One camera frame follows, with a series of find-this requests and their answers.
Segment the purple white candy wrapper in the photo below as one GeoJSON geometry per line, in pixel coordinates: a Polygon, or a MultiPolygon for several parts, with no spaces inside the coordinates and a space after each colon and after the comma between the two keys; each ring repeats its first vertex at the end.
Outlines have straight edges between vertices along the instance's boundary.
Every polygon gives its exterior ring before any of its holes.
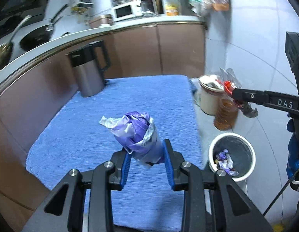
{"type": "Polygon", "coordinates": [[[103,116],[99,124],[109,129],[122,147],[145,168],[164,162],[163,144],[154,119],[148,113],[128,112],[121,118],[103,116]]]}

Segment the silver red candy wrapper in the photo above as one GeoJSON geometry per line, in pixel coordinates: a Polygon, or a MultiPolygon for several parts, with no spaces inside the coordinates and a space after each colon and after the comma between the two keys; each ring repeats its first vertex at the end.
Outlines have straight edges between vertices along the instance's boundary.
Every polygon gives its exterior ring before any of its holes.
{"type": "Polygon", "coordinates": [[[245,117],[256,118],[258,116],[257,108],[252,108],[251,103],[243,99],[241,91],[241,83],[236,78],[234,71],[231,68],[220,68],[219,83],[223,86],[227,96],[232,98],[236,107],[242,112],[245,117]]]}

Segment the white round trash bin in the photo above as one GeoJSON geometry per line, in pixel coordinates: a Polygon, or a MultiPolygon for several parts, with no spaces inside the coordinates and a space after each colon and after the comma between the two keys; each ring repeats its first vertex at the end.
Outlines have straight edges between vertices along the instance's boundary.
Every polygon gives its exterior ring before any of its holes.
{"type": "Polygon", "coordinates": [[[208,150],[208,165],[213,172],[220,170],[214,162],[214,155],[224,149],[229,150],[234,162],[233,168],[239,172],[239,175],[232,179],[236,182],[246,180],[256,165],[256,155],[252,145],[241,135],[232,132],[216,136],[208,150]]]}

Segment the amber oil bottle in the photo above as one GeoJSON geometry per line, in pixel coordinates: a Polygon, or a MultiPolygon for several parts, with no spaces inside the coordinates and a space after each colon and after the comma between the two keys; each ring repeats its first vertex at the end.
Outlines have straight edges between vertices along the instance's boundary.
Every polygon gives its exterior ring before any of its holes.
{"type": "Polygon", "coordinates": [[[232,98],[224,95],[218,102],[218,108],[214,118],[214,126],[220,131],[227,131],[234,127],[238,117],[238,107],[232,98]]]}

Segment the beige full waste bin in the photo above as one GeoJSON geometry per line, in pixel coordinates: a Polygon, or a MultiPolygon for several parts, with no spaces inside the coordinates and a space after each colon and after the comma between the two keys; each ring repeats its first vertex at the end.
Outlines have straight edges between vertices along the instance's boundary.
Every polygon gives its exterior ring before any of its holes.
{"type": "Polygon", "coordinates": [[[203,75],[192,78],[191,82],[196,87],[195,101],[200,109],[208,114],[215,115],[220,98],[224,95],[223,86],[219,83],[217,75],[203,75]]]}

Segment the black steel electric kettle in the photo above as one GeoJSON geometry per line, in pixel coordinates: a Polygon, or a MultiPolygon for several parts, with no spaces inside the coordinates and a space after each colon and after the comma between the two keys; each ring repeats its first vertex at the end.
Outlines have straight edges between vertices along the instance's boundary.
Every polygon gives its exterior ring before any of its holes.
{"type": "Polygon", "coordinates": [[[91,97],[106,86],[104,72],[111,67],[103,40],[98,40],[67,54],[82,97],[91,97]],[[105,66],[100,67],[95,49],[101,48],[105,66]]]}

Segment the yellow detergent bottle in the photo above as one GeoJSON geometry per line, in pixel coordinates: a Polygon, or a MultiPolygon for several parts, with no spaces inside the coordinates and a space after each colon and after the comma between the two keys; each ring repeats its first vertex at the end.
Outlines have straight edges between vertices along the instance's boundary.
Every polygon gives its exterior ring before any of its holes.
{"type": "Polygon", "coordinates": [[[167,16],[179,16],[181,14],[180,0],[165,0],[164,10],[167,16]]]}

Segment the grey countertop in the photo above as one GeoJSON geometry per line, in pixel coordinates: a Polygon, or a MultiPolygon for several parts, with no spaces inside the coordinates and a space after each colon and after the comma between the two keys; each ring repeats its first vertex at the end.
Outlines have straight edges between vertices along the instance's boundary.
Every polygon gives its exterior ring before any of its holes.
{"type": "Polygon", "coordinates": [[[23,55],[17,57],[0,70],[0,94],[24,73],[37,66],[40,62],[51,56],[81,44],[85,41],[94,40],[99,37],[109,35],[115,32],[135,29],[138,27],[157,26],[165,24],[200,24],[207,26],[206,19],[198,16],[156,16],[143,17],[140,19],[128,20],[116,23],[112,26],[92,28],[82,30],[63,37],[56,38],[44,43],[23,55]]]}

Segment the black frying pan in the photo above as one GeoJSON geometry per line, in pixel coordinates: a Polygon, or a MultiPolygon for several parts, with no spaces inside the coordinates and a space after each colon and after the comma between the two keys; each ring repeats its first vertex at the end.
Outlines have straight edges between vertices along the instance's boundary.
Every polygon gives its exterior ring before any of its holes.
{"type": "Polygon", "coordinates": [[[65,4],[63,7],[61,7],[60,10],[57,11],[57,13],[54,15],[54,17],[49,21],[47,25],[36,28],[35,30],[26,34],[19,42],[20,48],[24,51],[30,51],[36,48],[37,46],[50,41],[54,32],[54,26],[61,19],[61,17],[58,18],[58,16],[66,8],[68,8],[67,4],[65,4]]]}

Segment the white microwave oven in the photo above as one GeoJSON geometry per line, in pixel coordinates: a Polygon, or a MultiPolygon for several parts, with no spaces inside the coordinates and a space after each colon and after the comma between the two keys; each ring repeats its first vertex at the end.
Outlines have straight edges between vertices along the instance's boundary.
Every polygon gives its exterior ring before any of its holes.
{"type": "Polygon", "coordinates": [[[135,2],[121,4],[112,8],[114,22],[123,21],[142,16],[141,7],[135,2]]]}

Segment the chrome sink faucet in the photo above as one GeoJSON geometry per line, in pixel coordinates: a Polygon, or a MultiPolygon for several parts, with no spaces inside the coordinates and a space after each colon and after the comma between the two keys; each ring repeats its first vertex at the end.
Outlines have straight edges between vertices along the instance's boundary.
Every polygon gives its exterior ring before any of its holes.
{"type": "Polygon", "coordinates": [[[159,16],[156,0],[137,0],[136,6],[145,17],[159,16]]]}

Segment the brass wok pan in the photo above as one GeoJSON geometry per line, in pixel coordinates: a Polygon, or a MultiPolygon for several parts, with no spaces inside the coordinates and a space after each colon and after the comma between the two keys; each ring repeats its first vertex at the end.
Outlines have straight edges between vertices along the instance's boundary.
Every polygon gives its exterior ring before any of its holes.
{"type": "Polygon", "coordinates": [[[14,29],[9,40],[6,43],[0,45],[0,70],[3,69],[9,63],[14,47],[12,40],[14,39],[15,35],[20,30],[20,28],[24,25],[24,23],[26,23],[30,18],[32,18],[32,16],[27,15],[14,29]]]}

